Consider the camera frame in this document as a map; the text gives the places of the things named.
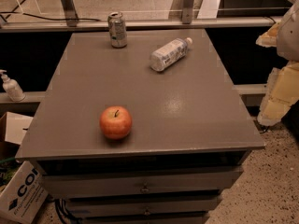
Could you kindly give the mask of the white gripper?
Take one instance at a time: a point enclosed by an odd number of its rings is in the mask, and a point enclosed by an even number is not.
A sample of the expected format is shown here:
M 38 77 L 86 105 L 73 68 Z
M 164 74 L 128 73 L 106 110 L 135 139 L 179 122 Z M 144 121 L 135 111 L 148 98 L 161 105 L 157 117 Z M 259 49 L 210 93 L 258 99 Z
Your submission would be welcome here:
M 299 0 L 280 23 L 275 23 L 258 36 L 256 44 L 265 48 L 277 46 L 278 55 L 289 60 L 283 68 L 272 69 L 266 84 L 266 95 L 260 105 L 258 122 L 263 126 L 273 126 L 299 100 Z

